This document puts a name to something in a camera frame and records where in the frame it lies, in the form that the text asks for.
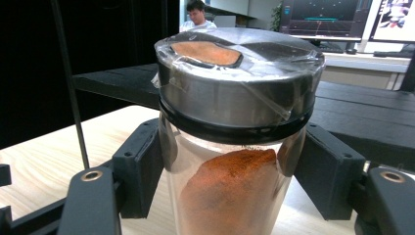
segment jar lid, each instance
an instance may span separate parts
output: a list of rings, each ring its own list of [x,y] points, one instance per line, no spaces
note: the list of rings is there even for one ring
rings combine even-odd
[[[197,29],[155,48],[163,106],[227,129],[276,128],[309,116],[324,70],[318,48],[268,30]]]

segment image on screen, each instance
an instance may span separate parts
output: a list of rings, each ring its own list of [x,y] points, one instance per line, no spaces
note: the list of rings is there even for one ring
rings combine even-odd
[[[384,0],[370,34],[370,41],[415,42],[413,0]]]
[[[371,0],[285,0],[280,32],[303,39],[360,41]]]

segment person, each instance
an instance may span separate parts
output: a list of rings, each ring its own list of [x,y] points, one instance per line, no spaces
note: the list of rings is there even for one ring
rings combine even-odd
[[[180,31],[187,31],[193,28],[213,28],[217,27],[213,22],[205,18],[205,3],[201,0],[190,0],[186,6],[190,21],[180,26]]]

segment spice jar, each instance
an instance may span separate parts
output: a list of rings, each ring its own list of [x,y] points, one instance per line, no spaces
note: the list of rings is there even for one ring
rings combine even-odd
[[[300,39],[247,28],[182,32],[155,47],[177,234],[270,234],[323,55]]]

